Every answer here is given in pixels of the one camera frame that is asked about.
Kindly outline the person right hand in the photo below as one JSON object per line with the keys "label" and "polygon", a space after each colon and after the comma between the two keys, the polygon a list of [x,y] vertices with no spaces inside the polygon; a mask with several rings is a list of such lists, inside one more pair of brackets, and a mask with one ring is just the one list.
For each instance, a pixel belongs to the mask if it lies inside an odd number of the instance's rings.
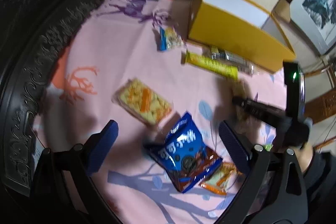
{"label": "person right hand", "polygon": [[310,166],[314,156],[314,148],[310,143],[305,143],[302,148],[290,147],[297,158],[302,173],[305,173]]}

